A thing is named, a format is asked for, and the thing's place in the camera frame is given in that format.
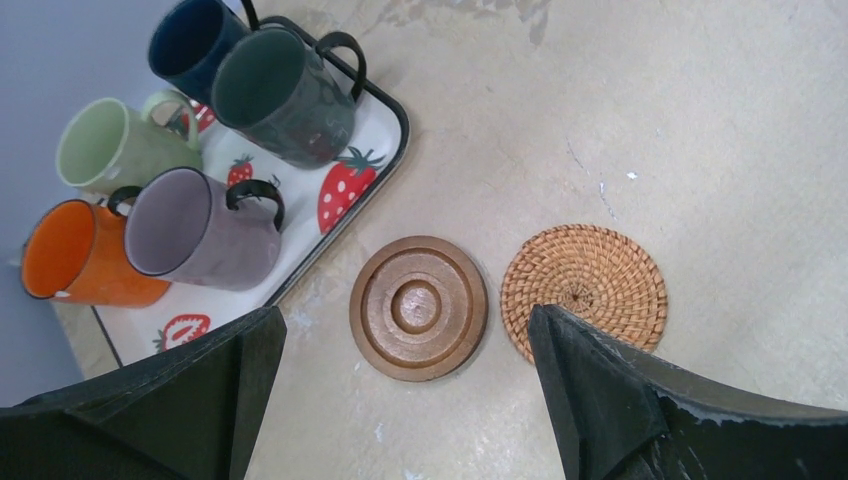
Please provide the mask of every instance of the strawberry print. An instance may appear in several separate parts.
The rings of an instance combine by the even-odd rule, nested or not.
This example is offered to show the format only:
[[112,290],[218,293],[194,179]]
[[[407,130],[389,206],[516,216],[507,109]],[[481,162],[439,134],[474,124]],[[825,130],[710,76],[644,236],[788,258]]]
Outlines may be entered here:
[[[194,110],[194,118],[197,119],[197,133],[200,133],[206,130],[209,125],[212,125],[215,122],[215,114],[212,112],[212,109],[207,107],[206,105],[201,105],[194,100],[191,101],[191,106]],[[185,131],[188,131],[188,115],[183,114],[182,118],[183,127]]]
[[239,182],[253,178],[253,165],[250,164],[251,160],[253,160],[253,157],[245,153],[241,156],[241,158],[233,162],[233,166],[230,167],[230,173],[227,175],[228,187],[232,187]]
[[153,340],[156,352],[162,353],[185,343],[209,331],[210,320],[206,315],[184,314],[177,315],[159,330],[159,338]]
[[347,147],[350,157],[338,157],[339,162],[327,172],[318,196],[318,228],[324,235],[347,213],[351,205],[365,193],[377,178],[377,168],[385,157],[370,160],[374,150],[362,155],[356,147]]

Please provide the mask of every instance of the round wooden lid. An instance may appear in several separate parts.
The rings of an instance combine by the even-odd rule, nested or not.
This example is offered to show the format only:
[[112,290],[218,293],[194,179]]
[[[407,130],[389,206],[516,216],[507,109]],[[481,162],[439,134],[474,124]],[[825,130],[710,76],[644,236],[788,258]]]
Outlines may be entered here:
[[398,380],[446,375],[474,353],[488,301],[474,262],[434,237],[396,240],[362,268],[350,297],[350,328],[371,365]]

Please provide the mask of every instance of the mug rim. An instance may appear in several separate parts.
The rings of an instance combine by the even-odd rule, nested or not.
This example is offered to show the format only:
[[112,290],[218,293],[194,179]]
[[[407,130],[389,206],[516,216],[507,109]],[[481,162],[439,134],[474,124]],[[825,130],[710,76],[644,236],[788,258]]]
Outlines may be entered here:
[[208,198],[209,201],[208,201],[208,208],[206,209],[206,222],[203,225],[203,233],[197,239],[197,243],[194,245],[194,247],[191,249],[191,251],[188,253],[188,255],[186,255],[185,258],[180,260],[180,262],[177,263],[176,266],[174,266],[170,270],[166,270],[166,271],[163,271],[163,272],[157,272],[157,273],[144,272],[141,269],[139,269],[138,267],[136,267],[135,262],[133,262],[132,258],[130,258],[129,248],[127,248],[127,242],[130,238],[130,236],[129,236],[130,222],[132,221],[132,216],[133,216],[133,212],[132,212],[132,210],[130,210],[129,215],[127,215],[127,225],[126,225],[126,228],[124,229],[124,254],[127,256],[127,263],[130,264],[130,266],[133,268],[133,270],[135,270],[136,272],[138,272],[141,275],[144,275],[145,277],[160,278],[160,277],[163,277],[165,275],[170,275],[171,273],[174,273],[180,267],[185,265],[185,263],[192,257],[192,255],[194,255],[194,252],[197,251],[197,247],[203,242],[203,239],[206,238],[206,233],[209,232],[209,224],[212,223],[211,219],[212,219],[212,209],[214,207],[214,199],[212,198],[212,187],[209,185],[210,177],[208,177],[205,173],[203,173],[202,170],[198,170],[194,167],[182,166],[182,167],[169,168],[168,170],[165,170],[164,172],[160,173],[159,175],[156,175],[155,177],[153,177],[153,180],[150,180],[149,182],[147,182],[147,185],[145,185],[144,188],[142,188],[141,193],[138,195],[138,197],[136,197],[135,203],[133,204],[133,210],[136,208],[136,205],[138,204],[138,202],[141,201],[142,197],[144,197],[145,193],[149,191],[148,189],[150,188],[151,185],[153,185],[153,183],[155,181],[159,180],[162,176],[164,176],[164,175],[166,175],[170,172],[176,171],[176,170],[190,170],[190,171],[198,174],[200,176],[200,178],[203,180],[203,184],[206,186],[206,195],[207,195],[206,198]]
[[203,55],[203,57],[201,57],[198,61],[194,62],[194,64],[192,66],[186,68],[185,70],[183,70],[181,72],[177,72],[177,73],[174,73],[174,74],[165,75],[165,74],[162,73],[162,71],[159,68],[156,68],[157,65],[155,65],[154,62],[153,62],[153,45],[154,45],[154,42],[156,40],[158,40],[159,36],[162,34],[162,28],[165,25],[165,21],[171,19],[174,15],[176,15],[177,12],[181,8],[184,8],[189,3],[196,2],[196,1],[198,1],[198,0],[182,0],[178,4],[174,5],[174,7],[171,10],[169,10],[168,13],[166,13],[164,17],[162,17],[162,20],[159,21],[159,25],[156,26],[156,30],[153,31],[153,35],[150,36],[150,42],[148,42],[148,45],[147,45],[147,65],[150,67],[150,71],[152,71],[154,75],[156,75],[157,77],[159,77],[161,79],[177,78],[177,77],[181,77],[183,75],[186,75],[187,73],[194,71],[195,69],[197,69],[200,66],[200,64],[203,62],[203,60],[206,59],[206,57],[209,55],[209,52],[218,48],[220,46],[221,42],[224,41],[223,40],[224,36],[221,35],[221,33],[224,30],[224,22],[227,21],[226,15],[228,13],[230,13],[230,11],[229,11],[229,8],[226,5],[223,4],[223,2],[215,1],[213,3],[216,3],[218,5],[219,9],[221,10],[221,23],[218,25],[218,35],[215,37],[215,41],[212,42],[212,45],[209,46],[209,50],[206,52],[206,54]]
[[254,41],[254,42],[257,41],[256,39],[260,38],[262,35],[265,35],[265,36],[277,35],[279,33],[285,34],[288,37],[293,38],[295,41],[297,41],[300,44],[300,46],[302,48],[304,48],[304,58],[303,58],[304,63],[303,63],[302,68],[300,69],[300,74],[297,77],[297,82],[295,83],[295,85],[299,85],[300,82],[303,80],[303,75],[306,72],[306,68],[307,68],[306,62],[308,61],[307,58],[306,58],[306,55],[308,55],[308,52],[306,52],[306,50],[312,51],[313,49],[312,49],[312,47],[307,45],[306,42],[304,42],[302,38],[300,38],[300,35],[298,35],[296,32],[293,32],[289,28],[286,28],[283,25],[271,25],[271,24],[262,26],[259,30],[256,30],[254,32],[250,32],[245,37],[243,37],[238,42],[236,42],[236,44],[233,45],[233,48],[229,52],[227,52],[227,55],[224,56],[224,59],[221,60],[221,63],[218,65],[218,71],[215,74],[215,79],[212,81],[212,91],[210,93],[210,102],[209,102],[212,105],[210,105],[210,107],[215,111],[216,120],[218,120],[218,122],[221,123],[222,125],[224,125],[225,127],[233,128],[233,129],[236,129],[236,130],[248,129],[248,128],[256,125],[257,123],[263,122],[266,119],[270,118],[274,114],[274,112],[278,111],[282,106],[286,105],[288,103],[289,99],[291,98],[291,96],[286,97],[286,99],[281,104],[277,105],[274,108],[274,110],[271,111],[271,113],[262,117],[258,122],[254,122],[254,123],[246,124],[246,125],[241,125],[241,124],[237,124],[235,122],[230,122],[229,119],[227,119],[223,115],[219,114],[219,112],[218,112],[219,109],[215,106],[215,103],[216,103],[215,99],[218,96],[217,92],[221,88],[223,88],[223,87],[220,87],[220,82],[219,82],[219,79],[221,78],[221,72],[223,72],[224,69],[227,67],[227,64],[232,61],[233,57],[236,54],[236,50],[239,47],[243,47],[244,45],[248,44],[251,41]]
[[[79,269],[79,271],[74,275],[74,278],[72,278],[68,282],[67,285],[56,290],[56,292],[54,292],[53,295],[48,295],[48,296],[35,295],[30,291],[29,288],[27,288],[27,284],[24,281],[24,275],[25,275],[25,270],[26,270],[24,268],[24,264],[26,263],[27,253],[29,252],[30,244],[32,243],[32,237],[35,236],[35,232],[38,230],[39,227],[41,227],[41,224],[44,223],[45,220],[47,220],[47,217],[49,217],[51,214],[53,214],[53,212],[58,210],[60,207],[63,207],[65,205],[69,204],[69,203],[82,203],[83,205],[88,207],[88,213],[89,213],[89,215],[91,215],[92,225],[94,226],[94,233],[92,235],[91,245],[88,247],[88,253],[85,255],[85,261],[82,264],[82,268]],[[98,228],[100,223],[97,220],[97,215],[95,215],[95,213],[94,213],[94,208],[95,208],[95,205],[92,205],[92,204],[86,202],[85,200],[82,200],[80,198],[72,198],[70,200],[65,200],[64,202],[60,202],[60,203],[54,205],[53,208],[48,210],[47,213],[42,215],[41,219],[38,220],[38,222],[35,224],[35,227],[33,227],[32,233],[30,233],[29,238],[27,239],[27,243],[26,243],[26,245],[24,245],[23,253],[21,254],[21,284],[23,285],[24,290],[26,291],[27,295],[29,295],[30,297],[32,297],[36,300],[49,300],[51,298],[54,298],[56,296],[56,293],[69,290],[70,287],[74,284],[74,282],[76,282],[77,279],[79,279],[80,275],[82,275],[83,270],[85,270],[85,266],[88,264],[88,261],[91,260],[91,255],[94,253],[94,247],[95,247],[95,244],[97,243],[97,228]]]
[[[96,175],[92,176],[90,179],[88,179],[85,182],[71,182],[71,181],[68,180],[68,178],[62,172],[62,163],[63,163],[62,162],[62,157],[63,157],[62,151],[65,149],[65,144],[68,141],[68,137],[71,136],[71,131],[74,129],[74,127],[77,126],[77,124],[82,119],[82,117],[87,115],[87,114],[90,114],[92,112],[92,110],[94,110],[95,107],[99,107],[100,105],[103,105],[103,104],[117,105],[121,109],[121,112],[123,113],[123,117],[124,117],[123,118],[123,120],[124,120],[124,122],[123,122],[124,123],[123,124],[123,132],[121,133],[121,140],[120,140],[120,142],[118,142],[118,146],[115,147],[115,151],[112,152],[112,158],[109,159],[109,162],[106,165],[104,165],[103,168],[101,168],[100,171],[98,171]],[[124,102],[118,100],[115,97],[105,97],[105,98],[95,100],[95,101],[89,103],[88,105],[86,105],[85,107],[83,107],[79,112],[77,112],[76,115],[74,115],[73,118],[71,118],[71,121],[68,122],[68,124],[65,126],[65,130],[62,132],[62,136],[59,137],[59,146],[56,148],[56,173],[59,175],[59,178],[62,180],[62,182],[64,182],[69,187],[81,188],[81,187],[91,186],[92,184],[94,184],[95,182],[100,180],[103,177],[103,175],[106,173],[106,171],[108,171],[110,168],[115,166],[115,163],[118,162],[118,157],[120,157],[121,156],[120,154],[124,151],[124,147],[127,144],[127,139],[130,136],[129,123],[130,123],[129,107],[127,107],[124,104]]]

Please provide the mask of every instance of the concrete floor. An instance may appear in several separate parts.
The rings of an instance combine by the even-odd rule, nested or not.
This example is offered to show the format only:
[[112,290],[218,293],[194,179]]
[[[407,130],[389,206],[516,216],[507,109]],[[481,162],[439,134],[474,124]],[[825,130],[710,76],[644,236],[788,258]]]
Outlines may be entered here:
[[[660,357],[848,409],[848,1],[256,5],[356,36],[412,138],[281,302],[289,338],[248,478],[561,478],[498,294],[521,243],[563,223],[616,229],[660,265]],[[347,316],[366,259],[413,234],[464,248],[492,312],[472,360],[425,384],[371,368]],[[114,368],[83,316],[63,313],[81,364]]]

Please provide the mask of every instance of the rattan coaster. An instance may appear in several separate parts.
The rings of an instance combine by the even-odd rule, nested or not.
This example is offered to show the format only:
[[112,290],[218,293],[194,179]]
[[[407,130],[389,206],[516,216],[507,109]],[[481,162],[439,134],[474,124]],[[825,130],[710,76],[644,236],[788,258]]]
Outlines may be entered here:
[[668,316],[660,270],[633,240],[592,225],[554,227],[526,241],[501,286],[510,338],[530,361],[530,310],[556,304],[619,340],[653,352]]
[[356,346],[377,370],[423,382],[462,365],[486,328],[483,277],[455,245],[434,237],[396,240],[362,267],[350,296]]

